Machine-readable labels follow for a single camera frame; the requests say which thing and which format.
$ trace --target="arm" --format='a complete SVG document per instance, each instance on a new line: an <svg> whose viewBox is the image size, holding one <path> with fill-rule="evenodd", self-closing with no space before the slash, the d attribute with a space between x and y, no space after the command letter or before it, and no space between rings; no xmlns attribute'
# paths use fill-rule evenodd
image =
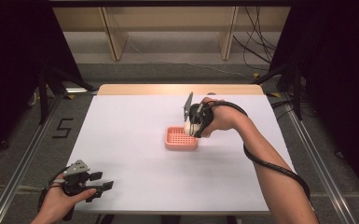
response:
<svg viewBox="0 0 359 224"><path fill-rule="evenodd" d="M61 220L72 209L75 204L88 199L96 192L96 189L88 189L82 191L75 196L67 196L61 189L61 184L54 183L45 201L43 201L42 208L32 224L52 224Z"/></svg>
<svg viewBox="0 0 359 224"><path fill-rule="evenodd" d="M291 170L248 117L229 106L214 106L213 112L214 121L205 128L202 136L209 137L215 130L235 129L253 155ZM264 199L277 223L318 223L303 188L295 180L269 168L254 165Z"/></svg>

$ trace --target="hand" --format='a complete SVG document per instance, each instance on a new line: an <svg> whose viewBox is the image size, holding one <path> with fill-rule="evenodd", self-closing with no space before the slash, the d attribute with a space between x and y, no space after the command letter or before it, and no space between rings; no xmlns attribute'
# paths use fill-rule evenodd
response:
<svg viewBox="0 0 359 224"><path fill-rule="evenodd" d="M57 178L62 179L63 175L58 175ZM63 192L61 184L54 183L48 191L45 201L43 201L40 212L32 223L56 223L65 217L75 204L88 199L96 191L97 189L87 189L71 197Z"/></svg>
<svg viewBox="0 0 359 224"><path fill-rule="evenodd" d="M201 101L201 103L207 104L208 102L210 102L209 105L211 105L213 104L214 101L218 101L218 100L205 97ZM226 131L232 128L237 129L241 119L247 119L247 117L243 115L243 113L230 106L225 106L225 105L213 106L212 111L214 112L214 120L210 125L208 125L204 129L204 131L201 134L202 137L209 137L211 133L215 130Z"/></svg>

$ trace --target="white tabletop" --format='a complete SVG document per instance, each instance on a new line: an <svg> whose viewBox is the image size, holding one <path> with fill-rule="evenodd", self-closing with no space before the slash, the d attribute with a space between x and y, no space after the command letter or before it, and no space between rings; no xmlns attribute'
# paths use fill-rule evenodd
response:
<svg viewBox="0 0 359 224"><path fill-rule="evenodd" d="M241 214L268 211L242 140L231 131L201 138L194 151L164 146L169 126L183 125L188 95L94 96L68 164L81 159L95 184L111 190L76 210L114 214ZM204 96L195 95L193 103ZM293 169L265 95L222 95L242 107Z"/></svg>

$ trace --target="pink plastic basket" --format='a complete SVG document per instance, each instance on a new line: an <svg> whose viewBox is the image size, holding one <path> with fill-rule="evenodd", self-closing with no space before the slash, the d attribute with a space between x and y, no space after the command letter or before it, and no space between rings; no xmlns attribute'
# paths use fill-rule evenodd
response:
<svg viewBox="0 0 359 224"><path fill-rule="evenodd" d="M199 140L185 134L183 127L169 127L165 133L165 147L173 150L194 150Z"/></svg>

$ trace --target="gray carpet floor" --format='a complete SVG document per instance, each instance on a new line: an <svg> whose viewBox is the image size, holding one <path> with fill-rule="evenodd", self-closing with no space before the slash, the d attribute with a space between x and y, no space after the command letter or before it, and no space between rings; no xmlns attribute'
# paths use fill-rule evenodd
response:
<svg viewBox="0 0 359 224"><path fill-rule="evenodd" d="M105 83L250 83L255 72L243 64L216 64L215 69L231 73L222 73L211 68L195 67L188 64L79 64L79 69L86 82L99 87ZM262 85L264 92L277 92L274 77ZM29 223L36 215L39 190L58 170L68 162L72 148L87 114L93 95L77 94L73 99L61 100L54 112L46 134L37 148L31 165L21 181L21 187L11 203L2 223ZM269 97L276 103L281 97ZM275 114L281 127L290 156L297 172L308 182L311 198L321 223L341 223L339 216L326 194L324 186L315 172L313 164L304 148L303 142L290 119L286 106L277 107ZM308 130L318 152L332 175L335 183L347 201L354 219L359 223L359 180L345 160L335 156L337 150L328 130L318 118L317 111L307 102L306 95L302 98L301 112L303 123ZM39 103L36 102L29 110L24 111L16 128L7 139L9 148L0 149L0 194L8 183L22 155L31 142L40 119ZM62 119L62 126L71 131L66 138L55 138L64 133L57 130ZM67 223L95 223L98 215L75 212ZM273 223L269 214L257 214L238 217L242 223ZM159 223L159 216L117 216L116 223ZM182 223L225 223L221 217L183 217Z"/></svg>

